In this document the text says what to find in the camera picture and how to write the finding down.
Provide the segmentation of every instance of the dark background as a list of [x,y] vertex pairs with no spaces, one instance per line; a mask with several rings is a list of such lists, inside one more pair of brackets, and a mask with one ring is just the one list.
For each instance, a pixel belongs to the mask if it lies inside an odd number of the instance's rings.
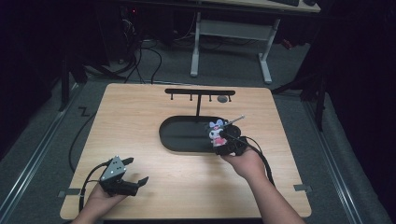
[[[395,1],[318,3],[322,15],[354,20],[325,22],[322,26],[315,21],[297,25],[290,19],[283,20],[276,42],[288,39],[294,45],[312,44],[296,79],[312,74],[325,77],[326,90],[346,136],[395,221]],[[191,12],[155,8],[139,8],[138,12],[146,12],[139,17],[145,32],[168,45],[172,44],[173,30],[183,33],[191,22]],[[1,158],[29,118],[51,97],[67,51],[76,51],[99,64],[127,59],[118,21],[118,6],[0,3]],[[300,88],[310,85],[308,82]]]

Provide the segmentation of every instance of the desk leg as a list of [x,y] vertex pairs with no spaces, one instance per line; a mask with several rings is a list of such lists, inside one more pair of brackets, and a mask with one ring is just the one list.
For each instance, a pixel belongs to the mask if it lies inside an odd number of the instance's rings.
[[270,71],[268,70],[267,57],[268,57],[268,53],[270,52],[271,46],[274,42],[274,38],[279,23],[280,23],[280,19],[276,19],[268,36],[268,41],[267,41],[267,45],[265,46],[265,51],[264,53],[259,54],[260,65],[262,66],[262,75],[264,76],[264,82],[266,84],[272,83],[271,74]]
[[197,12],[197,22],[195,24],[195,43],[194,43],[194,51],[192,53],[191,72],[190,72],[190,75],[192,77],[198,76],[200,32],[201,32],[201,12]]

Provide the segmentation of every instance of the wooden board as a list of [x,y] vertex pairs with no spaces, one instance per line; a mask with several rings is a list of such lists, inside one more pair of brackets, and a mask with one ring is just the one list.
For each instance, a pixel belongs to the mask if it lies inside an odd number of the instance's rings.
[[[302,181],[274,99],[265,88],[108,85],[70,189],[80,189],[96,165],[116,155],[133,157],[123,179],[137,182],[149,176],[148,183],[108,213],[107,219],[260,217],[247,182],[229,163],[214,153],[176,153],[162,145],[162,122],[175,115],[193,116],[197,105],[196,96],[192,101],[189,95],[174,95],[170,100],[166,88],[236,91],[225,104],[203,96],[201,115],[228,120],[245,115],[235,125],[261,146],[277,189],[302,217],[311,214],[305,193],[294,190],[293,185]],[[98,170],[92,179],[102,172]],[[88,185],[86,195],[94,184]],[[77,214],[78,196],[66,196],[61,217],[73,219]]]

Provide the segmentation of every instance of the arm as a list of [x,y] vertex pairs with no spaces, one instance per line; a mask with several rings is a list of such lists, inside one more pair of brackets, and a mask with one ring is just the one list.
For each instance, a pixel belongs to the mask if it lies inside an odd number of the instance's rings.
[[250,186],[265,224],[304,223],[303,219],[271,184],[265,174],[260,156],[251,148],[241,156],[222,156],[236,173],[244,177]]
[[93,224],[126,197],[127,195],[115,195],[110,197],[99,184],[96,184],[87,203],[72,224]]

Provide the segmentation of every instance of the hand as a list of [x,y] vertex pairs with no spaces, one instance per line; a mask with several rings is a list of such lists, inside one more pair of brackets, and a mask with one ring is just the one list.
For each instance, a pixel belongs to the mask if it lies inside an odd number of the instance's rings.
[[236,173],[246,180],[252,178],[266,177],[265,166],[260,156],[250,147],[247,147],[241,156],[221,156],[225,161],[231,164]]
[[126,197],[127,195],[111,197],[102,189],[100,184],[96,184],[84,208],[72,223],[94,223]]

